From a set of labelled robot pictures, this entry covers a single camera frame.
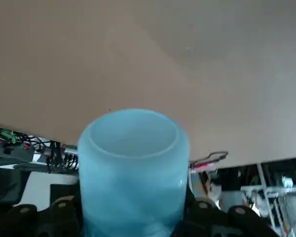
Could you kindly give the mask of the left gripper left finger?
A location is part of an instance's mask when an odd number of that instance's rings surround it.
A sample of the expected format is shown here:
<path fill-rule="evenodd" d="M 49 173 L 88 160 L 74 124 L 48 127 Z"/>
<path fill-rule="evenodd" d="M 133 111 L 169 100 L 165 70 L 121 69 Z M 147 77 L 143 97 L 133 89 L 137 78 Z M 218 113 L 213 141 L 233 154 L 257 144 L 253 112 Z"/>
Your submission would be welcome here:
<path fill-rule="evenodd" d="M 1 237 L 81 237 L 83 217 L 79 196 L 61 197 L 38 211 L 32 204 L 11 208 L 0 217 Z"/>

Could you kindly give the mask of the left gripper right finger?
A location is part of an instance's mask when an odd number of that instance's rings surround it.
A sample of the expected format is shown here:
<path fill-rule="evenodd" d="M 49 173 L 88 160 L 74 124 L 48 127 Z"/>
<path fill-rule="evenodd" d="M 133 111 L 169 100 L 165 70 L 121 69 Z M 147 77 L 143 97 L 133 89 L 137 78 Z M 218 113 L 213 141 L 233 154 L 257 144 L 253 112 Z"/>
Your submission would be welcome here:
<path fill-rule="evenodd" d="M 236 205 L 228 212 L 219 210 L 208 200 L 197 200 L 186 191 L 183 219 L 174 228 L 175 237 L 276 237 L 253 210 Z"/>

